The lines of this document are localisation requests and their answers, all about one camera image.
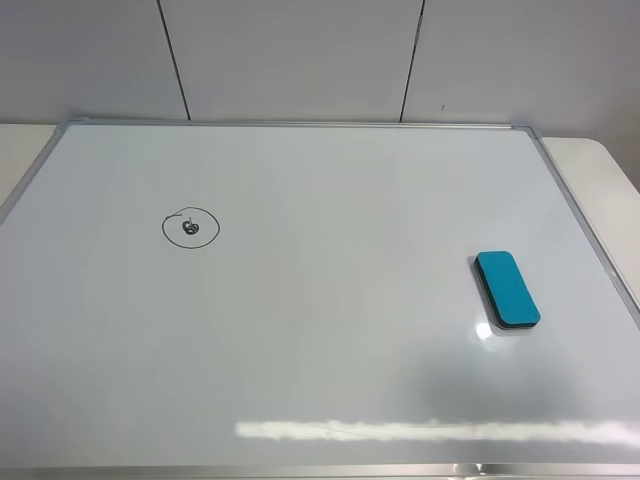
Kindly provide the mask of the black marker circle drawing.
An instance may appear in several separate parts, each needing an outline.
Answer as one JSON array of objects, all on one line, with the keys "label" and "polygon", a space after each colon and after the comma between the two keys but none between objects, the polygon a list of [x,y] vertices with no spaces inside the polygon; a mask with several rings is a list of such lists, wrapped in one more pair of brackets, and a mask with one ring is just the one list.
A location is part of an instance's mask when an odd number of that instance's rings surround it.
[{"label": "black marker circle drawing", "polygon": [[167,216],[161,223],[161,231],[172,245],[196,250],[210,245],[219,236],[221,226],[208,210],[185,207]]}]

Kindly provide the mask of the blue whiteboard eraser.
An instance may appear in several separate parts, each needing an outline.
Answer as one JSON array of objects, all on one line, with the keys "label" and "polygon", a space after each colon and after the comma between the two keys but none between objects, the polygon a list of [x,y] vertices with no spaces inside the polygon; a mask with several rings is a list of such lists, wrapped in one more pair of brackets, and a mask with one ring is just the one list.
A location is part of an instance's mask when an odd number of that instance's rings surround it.
[{"label": "blue whiteboard eraser", "polygon": [[529,329],[540,322],[541,314],[510,252],[479,252],[474,265],[499,327]]}]

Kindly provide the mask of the white aluminium-framed whiteboard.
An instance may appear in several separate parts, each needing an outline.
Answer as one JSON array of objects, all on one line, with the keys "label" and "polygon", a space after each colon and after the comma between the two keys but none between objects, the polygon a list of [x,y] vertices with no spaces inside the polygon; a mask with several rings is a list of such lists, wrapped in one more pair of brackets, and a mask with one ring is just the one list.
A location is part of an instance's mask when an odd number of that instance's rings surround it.
[{"label": "white aluminium-framed whiteboard", "polygon": [[72,120],[2,205],[5,479],[638,474],[639,305],[530,128]]}]

